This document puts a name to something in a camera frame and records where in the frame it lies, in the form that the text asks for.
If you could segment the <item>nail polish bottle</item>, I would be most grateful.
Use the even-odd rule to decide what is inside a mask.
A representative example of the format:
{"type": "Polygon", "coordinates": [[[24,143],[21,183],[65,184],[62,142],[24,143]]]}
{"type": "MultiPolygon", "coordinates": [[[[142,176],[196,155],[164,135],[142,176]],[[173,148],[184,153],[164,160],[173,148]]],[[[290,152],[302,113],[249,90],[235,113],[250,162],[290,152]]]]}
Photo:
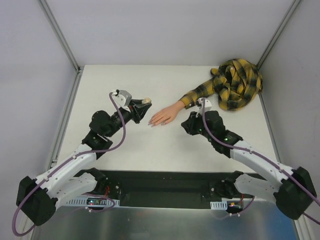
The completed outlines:
{"type": "Polygon", "coordinates": [[[149,97],[145,97],[145,98],[141,101],[142,104],[150,104],[151,102],[152,102],[152,100],[151,100],[149,97]]]}

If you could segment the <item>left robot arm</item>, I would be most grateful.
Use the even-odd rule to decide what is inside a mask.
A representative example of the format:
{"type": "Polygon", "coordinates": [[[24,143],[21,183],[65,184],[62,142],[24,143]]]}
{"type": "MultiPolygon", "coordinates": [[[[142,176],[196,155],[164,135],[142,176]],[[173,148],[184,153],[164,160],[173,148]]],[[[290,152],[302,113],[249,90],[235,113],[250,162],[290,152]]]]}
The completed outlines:
{"type": "Polygon", "coordinates": [[[111,100],[116,108],[109,115],[104,110],[96,111],[89,124],[89,132],[81,144],[59,164],[35,178],[24,177],[18,187],[16,212],[23,212],[35,226],[46,223],[68,201],[81,194],[102,194],[106,177],[96,168],[85,171],[77,179],[72,178],[84,167],[92,164],[107,152],[120,147],[110,140],[130,121],[139,124],[152,106],[150,98],[125,99],[116,96],[111,100]]]}

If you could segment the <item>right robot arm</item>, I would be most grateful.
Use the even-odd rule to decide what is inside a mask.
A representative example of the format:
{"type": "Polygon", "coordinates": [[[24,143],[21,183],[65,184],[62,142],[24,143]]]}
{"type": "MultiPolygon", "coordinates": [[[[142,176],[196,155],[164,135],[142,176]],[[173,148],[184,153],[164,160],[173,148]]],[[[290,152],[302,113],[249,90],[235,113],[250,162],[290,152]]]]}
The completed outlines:
{"type": "Polygon", "coordinates": [[[231,199],[239,194],[248,194],[275,204],[292,220],[299,219],[312,203],[320,203],[306,169],[294,169],[259,153],[241,136],[227,130],[217,111],[204,114],[193,111],[181,126],[187,134],[205,137],[215,151],[260,175],[260,178],[255,178],[235,171],[214,186],[218,196],[231,199]]]}

